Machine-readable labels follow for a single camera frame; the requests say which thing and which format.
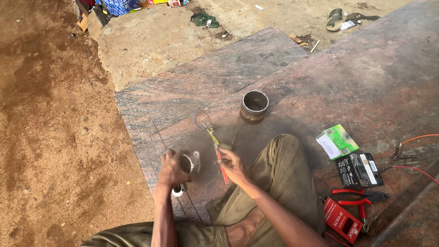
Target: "red-handled pliers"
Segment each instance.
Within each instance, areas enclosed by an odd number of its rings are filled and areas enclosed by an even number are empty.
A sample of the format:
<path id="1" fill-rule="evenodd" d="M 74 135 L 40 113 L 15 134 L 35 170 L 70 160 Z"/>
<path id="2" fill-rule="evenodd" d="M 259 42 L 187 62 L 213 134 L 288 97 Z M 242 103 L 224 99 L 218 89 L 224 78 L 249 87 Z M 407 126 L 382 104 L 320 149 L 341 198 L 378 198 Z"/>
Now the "red-handled pliers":
<path id="1" fill-rule="evenodd" d="M 369 231 L 369 224 L 367 223 L 366 210 L 364 209 L 364 204 L 371 205 L 374 202 L 383 202 L 390 198 L 388 194 L 382 192 L 375 191 L 364 191 L 362 190 L 354 190 L 354 189 L 334 189 L 331 194 L 347 194 L 347 195 L 356 195 L 356 196 L 364 196 L 363 199 L 356 201 L 337 201 L 340 205 L 358 205 L 358 213 L 360 215 L 360 219 L 363 222 L 362 232 Z"/>
<path id="2" fill-rule="evenodd" d="M 375 191 L 364 191 L 364 189 L 334 189 L 331 194 L 348 194 L 364 197 L 363 199 L 356 201 L 338 201 L 337 203 L 340 205 L 362 205 L 364 203 L 371 205 L 374 202 L 383 202 L 390 198 L 388 194 Z"/>

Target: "sandal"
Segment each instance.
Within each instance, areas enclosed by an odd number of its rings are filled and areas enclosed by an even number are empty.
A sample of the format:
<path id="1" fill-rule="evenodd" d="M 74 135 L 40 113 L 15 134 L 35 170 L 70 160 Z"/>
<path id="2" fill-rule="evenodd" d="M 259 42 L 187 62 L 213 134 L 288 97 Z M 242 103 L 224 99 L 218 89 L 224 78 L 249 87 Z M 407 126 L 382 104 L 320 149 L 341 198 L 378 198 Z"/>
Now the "sandal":
<path id="1" fill-rule="evenodd" d="M 333 9 L 328 15 L 326 30 L 336 32 L 342 27 L 343 10 L 341 8 Z"/>

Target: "bare foot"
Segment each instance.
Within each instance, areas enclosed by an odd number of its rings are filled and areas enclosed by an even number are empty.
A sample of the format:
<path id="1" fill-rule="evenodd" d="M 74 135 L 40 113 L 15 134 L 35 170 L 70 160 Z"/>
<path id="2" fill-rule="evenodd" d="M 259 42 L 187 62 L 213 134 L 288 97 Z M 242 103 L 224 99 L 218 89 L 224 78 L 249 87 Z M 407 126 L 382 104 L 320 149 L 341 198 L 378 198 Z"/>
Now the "bare foot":
<path id="1" fill-rule="evenodd" d="M 255 234 L 263 218 L 264 214 L 256 206 L 244 219 L 233 225 L 226 226 L 225 229 L 230 247 L 245 246 Z"/>

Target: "olive green pants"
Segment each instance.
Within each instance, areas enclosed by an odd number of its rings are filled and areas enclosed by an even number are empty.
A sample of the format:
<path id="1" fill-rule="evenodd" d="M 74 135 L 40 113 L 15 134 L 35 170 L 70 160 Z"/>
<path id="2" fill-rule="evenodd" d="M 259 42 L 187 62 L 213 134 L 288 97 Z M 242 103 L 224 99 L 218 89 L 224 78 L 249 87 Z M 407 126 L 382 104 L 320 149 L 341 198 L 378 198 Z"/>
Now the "olive green pants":
<path id="1" fill-rule="evenodd" d="M 271 140 L 249 171 L 250 177 L 279 204 L 303 220 L 317 233 L 325 229 L 323 204 L 314 187 L 305 153 L 299 140 L 290 134 Z M 198 223 L 176 223 L 179 246 L 228 247 L 224 226 L 242 220 L 256 206 L 240 187 L 231 186 L 223 198 L 208 203 L 206 210 L 213 226 Z M 96 233 L 83 247 L 150 246 L 153 222 L 122 225 Z M 247 246 L 285 246 L 285 243 L 264 218 Z"/>

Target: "black battery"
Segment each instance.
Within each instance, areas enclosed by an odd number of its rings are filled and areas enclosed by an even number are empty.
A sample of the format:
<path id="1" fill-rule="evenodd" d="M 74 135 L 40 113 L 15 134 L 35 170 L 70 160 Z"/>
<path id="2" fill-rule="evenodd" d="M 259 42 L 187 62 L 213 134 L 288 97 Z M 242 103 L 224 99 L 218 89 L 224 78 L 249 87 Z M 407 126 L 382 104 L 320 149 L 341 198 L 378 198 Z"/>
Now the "black battery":
<path id="1" fill-rule="evenodd" d="M 335 163 L 344 188 L 360 189 L 384 185 L 370 153 L 350 153 L 336 159 Z"/>

